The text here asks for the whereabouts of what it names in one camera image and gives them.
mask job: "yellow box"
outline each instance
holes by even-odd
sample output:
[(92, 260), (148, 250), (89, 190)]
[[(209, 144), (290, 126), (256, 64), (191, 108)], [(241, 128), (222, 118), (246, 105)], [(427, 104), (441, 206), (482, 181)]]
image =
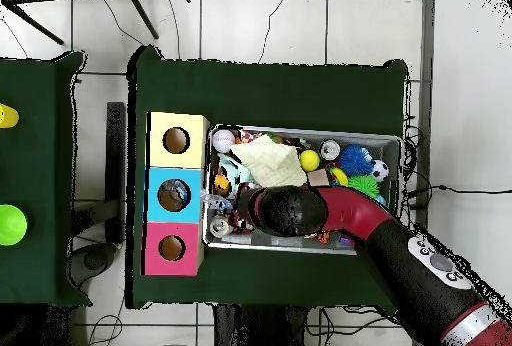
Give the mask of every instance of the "yellow box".
[[(206, 118), (202, 115), (150, 112), (150, 119), (149, 163), (152, 167), (203, 168), (209, 126)], [(185, 149), (171, 153), (176, 148), (173, 149), (174, 142), (170, 138), (177, 136), (185, 138)]]

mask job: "soccer ball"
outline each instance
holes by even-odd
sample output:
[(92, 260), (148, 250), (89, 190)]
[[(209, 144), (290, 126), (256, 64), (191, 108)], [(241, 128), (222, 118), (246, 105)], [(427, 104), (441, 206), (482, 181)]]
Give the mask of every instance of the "soccer ball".
[(384, 179), (388, 176), (388, 174), (389, 174), (388, 166), (383, 161), (375, 159), (373, 161), (373, 171), (372, 171), (373, 178), (375, 178), (375, 180), (377, 180), (377, 182), (380, 183), (380, 182), (384, 181)]

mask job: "yellow object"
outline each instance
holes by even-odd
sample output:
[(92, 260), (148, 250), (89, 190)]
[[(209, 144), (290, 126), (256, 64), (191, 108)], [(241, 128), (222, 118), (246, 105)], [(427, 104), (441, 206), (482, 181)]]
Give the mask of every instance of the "yellow object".
[(16, 109), (0, 103), (0, 128), (14, 127), (18, 124), (19, 119)]
[(300, 166), (306, 172), (315, 171), (320, 165), (320, 157), (314, 150), (305, 150), (300, 154)]
[[(171, 153), (164, 146), (165, 135), (173, 127), (187, 135), (188, 146), (182, 153)], [(149, 163), (152, 167), (202, 169), (207, 130), (208, 121), (201, 115), (151, 112)]]
[(348, 186), (348, 177), (342, 170), (334, 167), (329, 169), (329, 172), (336, 177), (341, 186)]

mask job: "small cup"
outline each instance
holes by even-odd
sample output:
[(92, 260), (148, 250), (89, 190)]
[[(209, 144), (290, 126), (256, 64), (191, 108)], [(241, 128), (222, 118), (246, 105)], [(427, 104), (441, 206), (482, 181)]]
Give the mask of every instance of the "small cup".
[(10, 106), (0, 103), (0, 128), (10, 128), (18, 124), (20, 119), (18, 111)]
[(0, 245), (15, 245), (27, 232), (27, 217), (13, 205), (0, 205)]

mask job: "green tablecloth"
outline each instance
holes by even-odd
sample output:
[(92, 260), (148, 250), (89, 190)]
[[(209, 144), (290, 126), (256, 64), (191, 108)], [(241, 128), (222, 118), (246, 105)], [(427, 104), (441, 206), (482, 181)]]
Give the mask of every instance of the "green tablecloth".
[(87, 304), (67, 276), (73, 155), (72, 76), (82, 53), (53, 61), (0, 59), (0, 102), (20, 121), (0, 129), (0, 203), (28, 218), (24, 239), (0, 246), (0, 303)]
[(135, 127), (135, 136), (129, 132), (129, 160), (136, 157), (128, 173), (129, 198), (135, 187), (135, 207), (128, 206), (134, 218), (127, 220), (128, 229), (134, 223), (127, 249), (128, 302), (389, 307), (355, 256), (208, 248), (196, 277), (141, 276), (145, 114), (167, 111), (201, 114), (212, 124), (402, 136), (406, 75), (401, 60), (384, 67), (245, 65), (165, 61), (153, 47), (139, 48), (128, 69), (128, 124)]

